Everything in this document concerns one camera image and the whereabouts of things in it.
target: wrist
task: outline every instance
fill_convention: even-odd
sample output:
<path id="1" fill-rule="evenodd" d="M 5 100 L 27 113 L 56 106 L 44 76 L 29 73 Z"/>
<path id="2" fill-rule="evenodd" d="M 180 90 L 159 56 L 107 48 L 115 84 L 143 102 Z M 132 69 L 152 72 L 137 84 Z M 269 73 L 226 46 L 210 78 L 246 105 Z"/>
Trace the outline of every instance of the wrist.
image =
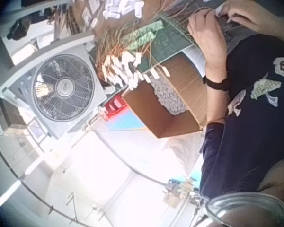
<path id="1" fill-rule="evenodd" d="M 205 73 L 210 81 L 221 83 L 227 78 L 226 61 L 224 64 L 212 64 L 207 62 L 205 64 Z"/>

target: cardboard box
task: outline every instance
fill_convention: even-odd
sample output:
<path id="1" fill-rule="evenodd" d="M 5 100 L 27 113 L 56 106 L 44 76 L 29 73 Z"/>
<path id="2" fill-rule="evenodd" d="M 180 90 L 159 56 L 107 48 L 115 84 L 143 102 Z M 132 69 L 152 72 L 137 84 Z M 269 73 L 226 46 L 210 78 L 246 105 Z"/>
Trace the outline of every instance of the cardboard box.
<path id="1" fill-rule="evenodd" d="M 200 74 L 183 53 L 162 65 L 169 70 L 171 77 L 166 78 L 189 110 L 171 115 L 146 81 L 140 82 L 134 91 L 125 92 L 123 99 L 157 138 L 201 131 L 206 125 L 207 97 Z"/>

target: window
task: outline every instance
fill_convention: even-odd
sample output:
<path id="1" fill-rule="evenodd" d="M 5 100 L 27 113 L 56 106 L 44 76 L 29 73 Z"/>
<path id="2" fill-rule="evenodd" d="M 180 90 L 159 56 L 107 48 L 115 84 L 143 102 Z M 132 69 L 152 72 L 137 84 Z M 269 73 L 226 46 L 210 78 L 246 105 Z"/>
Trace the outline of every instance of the window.
<path id="1" fill-rule="evenodd" d="M 36 51 L 37 49 L 32 44 L 28 44 L 24 46 L 21 50 L 16 52 L 11 58 L 13 60 L 13 63 L 15 65 L 18 65 L 20 62 L 22 62 L 24 59 L 26 59 Z"/>

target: bubble wrap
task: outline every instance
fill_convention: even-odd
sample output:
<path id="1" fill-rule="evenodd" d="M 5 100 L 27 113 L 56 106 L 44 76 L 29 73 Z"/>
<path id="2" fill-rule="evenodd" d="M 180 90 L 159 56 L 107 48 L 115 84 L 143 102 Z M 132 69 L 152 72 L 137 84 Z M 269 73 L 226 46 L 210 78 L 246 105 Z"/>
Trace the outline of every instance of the bubble wrap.
<path id="1" fill-rule="evenodd" d="M 153 77 L 151 77 L 150 79 L 151 85 L 155 91 L 155 95 L 158 97 L 158 101 L 172 115 L 178 115 L 188 110 L 179 95 L 163 75 L 161 75 L 159 79 L 154 79 Z"/>

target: box fan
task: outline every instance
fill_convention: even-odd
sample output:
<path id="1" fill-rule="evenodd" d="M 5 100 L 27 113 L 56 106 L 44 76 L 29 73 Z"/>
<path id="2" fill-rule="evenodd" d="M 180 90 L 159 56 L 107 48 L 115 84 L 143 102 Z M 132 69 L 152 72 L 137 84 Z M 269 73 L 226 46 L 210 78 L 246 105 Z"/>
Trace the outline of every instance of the box fan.
<path id="1" fill-rule="evenodd" d="M 57 139 L 106 100 L 83 44 L 48 57 L 9 89 Z"/>

